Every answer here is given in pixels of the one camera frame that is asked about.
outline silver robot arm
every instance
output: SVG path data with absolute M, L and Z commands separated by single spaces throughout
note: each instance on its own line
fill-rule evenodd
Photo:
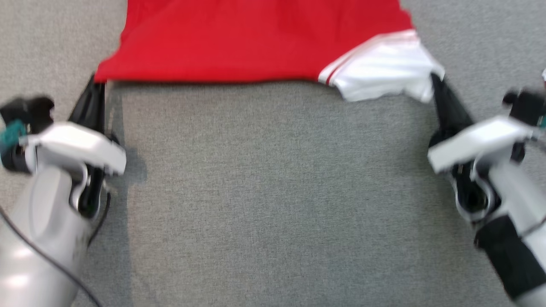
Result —
M 80 288 L 100 306 L 78 276 L 98 230 L 104 178 L 123 174 L 126 155 L 104 134 L 104 85 L 91 80 L 67 122 L 53 123 L 51 108 L 50 100 L 36 98 L 0 109 L 8 129 L 24 127 L 15 129 L 22 132 L 17 144 L 2 146 L 2 163 L 32 174 L 8 224 L 0 225 L 5 307 L 70 306 Z
M 545 97 L 509 93 L 509 117 L 474 123 L 447 84 L 432 78 L 440 129 L 430 164 L 452 183 L 456 207 L 510 299 L 520 307 L 546 306 L 546 196 L 519 167 L 525 143 L 542 134 Z

